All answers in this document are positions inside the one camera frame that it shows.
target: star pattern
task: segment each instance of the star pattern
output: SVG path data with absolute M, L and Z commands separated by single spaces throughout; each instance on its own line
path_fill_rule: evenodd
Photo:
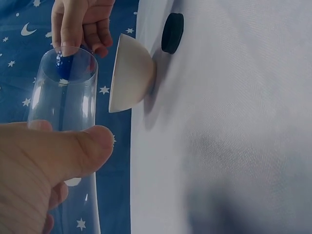
M 59 82 L 58 82 L 58 86 L 59 87 L 66 86 L 67 84 L 69 84 L 69 81 L 65 80 L 65 79 L 60 79 Z
M 46 35 L 45 35 L 46 38 L 51 38 L 52 37 L 52 32 L 48 32 Z
M 110 88 L 106 88 L 106 86 L 104 86 L 103 88 L 100 88 L 100 93 L 103 93 L 104 94 L 109 94 L 109 90 Z
M 23 106 L 28 106 L 30 103 L 30 99 L 25 98 L 25 101 L 22 101 L 22 103 L 23 103 Z
M 82 218 L 80 218 L 80 220 L 76 220 L 78 225 L 77 228 L 80 228 L 80 230 L 82 231 L 84 228 L 86 228 L 86 221 L 83 221 Z
M 34 7 L 39 7 L 41 4 L 40 0 L 34 0 L 33 5 Z
M 14 64 L 15 64 L 15 61 L 11 61 L 8 63 L 8 67 L 13 67 Z
M 116 141 L 115 135 L 113 135 L 113 145 L 115 145 L 116 142 L 117 141 Z
M 127 33 L 133 33 L 134 30 L 133 30 L 133 28 L 128 28 L 128 29 L 126 30 L 126 32 L 127 32 Z

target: white cloth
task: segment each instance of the white cloth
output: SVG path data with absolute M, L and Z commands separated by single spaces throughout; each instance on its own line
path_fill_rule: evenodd
M 312 233 L 312 1 L 140 0 L 136 35 L 158 76 L 132 112 L 132 234 Z

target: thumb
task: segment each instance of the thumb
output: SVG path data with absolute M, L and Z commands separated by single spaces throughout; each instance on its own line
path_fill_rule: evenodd
M 65 0 L 61 27 L 61 45 L 80 47 L 82 21 L 88 10 L 87 0 Z
M 95 172 L 113 151 L 113 135 L 102 126 L 83 132 L 43 132 L 22 128 L 7 128 L 5 132 L 4 140 L 15 144 L 19 153 L 42 170 L 52 187 Z

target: crescent moon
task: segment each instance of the crescent moon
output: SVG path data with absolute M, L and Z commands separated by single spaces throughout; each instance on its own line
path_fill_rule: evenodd
M 28 25 L 29 25 L 29 23 L 25 24 L 24 27 L 23 27 L 23 29 L 21 30 L 20 34 L 21 34 L 22 36 L 29 36 L 29 35 L 33 34 L 35 31 L 37 31 L 37 29 L 35 29 L 34 31 L 28 31 L 28 30 L 27 30 L 27 26 L 28 26 Z

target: finger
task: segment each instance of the finger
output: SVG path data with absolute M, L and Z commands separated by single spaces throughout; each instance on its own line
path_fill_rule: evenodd
M 43 234 L 49 234 L 52 231 L 53 226 L 54 226 L 54 218 L 52 215 L 47 214 L 42 233 Z
M 27 128 L 27 122 L 13 122 L 1 125 L 7 125 L 8 127 Z
M 30 121 L 28 123 L 28 128 L 33 129 L 33 130 L 39 130 L 39 131 L 47 131 L 47 132 L 53 131 L 52 125 L 48 121 L 43 120 L 43 119 Z
M 82 21 L 88 9 L 86 0 L 69 0 L 64 4 L 64 16 L 61 26 L 61 45 L 80 47 L 82 39 Z
M 68 187 L 65 182 L 57 184 L 51 190 L 51 196 L 49 200 L 49 210 L 54 209 L 61 204 L 68 196 Z
M 58 8 L 64 8 L 62 3 L 55 2 L 52 8 L 51 23 L 52 23 L 52 45 L 54 48 L 61 46 L 60 30 L 62 27 L 63 14 L 57 12 Z
M 106 47 L 113 45 L 113 39 L 109 31 L 109 19 L 104 19 L 97 22 L 97 34 L 101 42 Z
M 2 143 L 15 144 L 49 180 L 50 186 L 84 177 L 98 170 L 113 151 L 108 128 L 94 126 L 83 132 L 43 132 L 2 128 Z
M 17 128 L 30 128 L 40 131 L 52 131 L 52 125 L 46 120 L 33 120 L 29 123 L 27 122 L 13 122 L 5 124 L 8 127 L 17 127 Z
M 83 26 L 83 30 L 84 37 L 89 48 L 91 48 L 94 53 L 100 55 L 101 57 L 106 56 L 108 54 L 108 51 L 98 37 L 97 24 L 85 24 Z

